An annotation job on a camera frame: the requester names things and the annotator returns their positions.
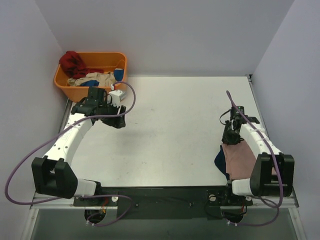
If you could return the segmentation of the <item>pink printed t-shirt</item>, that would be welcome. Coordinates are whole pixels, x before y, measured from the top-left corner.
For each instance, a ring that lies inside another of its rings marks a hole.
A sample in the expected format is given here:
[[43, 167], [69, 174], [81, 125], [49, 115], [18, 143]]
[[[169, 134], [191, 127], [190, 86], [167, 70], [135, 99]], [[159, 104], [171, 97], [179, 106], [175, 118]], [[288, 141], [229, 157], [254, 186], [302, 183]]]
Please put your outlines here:
[[222, 144], [225, 157], [226, 173], [230, 180], [249, 179], [257, 158], [246, 141], [236, 145]]

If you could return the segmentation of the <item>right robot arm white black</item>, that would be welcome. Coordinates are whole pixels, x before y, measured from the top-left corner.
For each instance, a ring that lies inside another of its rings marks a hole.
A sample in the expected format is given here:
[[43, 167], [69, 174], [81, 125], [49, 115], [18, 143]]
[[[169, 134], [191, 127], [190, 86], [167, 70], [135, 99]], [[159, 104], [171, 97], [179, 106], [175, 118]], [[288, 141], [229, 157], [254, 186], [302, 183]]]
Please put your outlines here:
[[223, 192], [229, 205], [241, 196], [289, 197], [293, 191], [295, 160], [268, 138], [256, 117], [247, 116], [243, 106], [231, 107], [223, 123], [222, 172], [231, 187]]

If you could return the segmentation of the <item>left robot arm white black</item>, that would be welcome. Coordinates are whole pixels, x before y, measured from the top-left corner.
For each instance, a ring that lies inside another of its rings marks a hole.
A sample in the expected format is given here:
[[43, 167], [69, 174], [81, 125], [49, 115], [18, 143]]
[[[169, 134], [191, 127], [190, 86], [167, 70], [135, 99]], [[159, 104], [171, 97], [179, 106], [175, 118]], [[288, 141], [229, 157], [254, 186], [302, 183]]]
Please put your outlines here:
[[85, 196], [91, 206], [98, 206], [103, 200], [103, 193], [98, 189], [98, 182], [81, 179], [71, 168], [71, 163], [85, 134], [98, 120], [105, 125], [120, 129], [125, 127], [123, 113], [126, 107], [121, 105], [126, 92], [90, 87], [86, 97], [71, 109], [66, 132], [59, 136], [43, 157], [32, 161], [31, 169], [36, 192], [58, 198], [70, 199]]

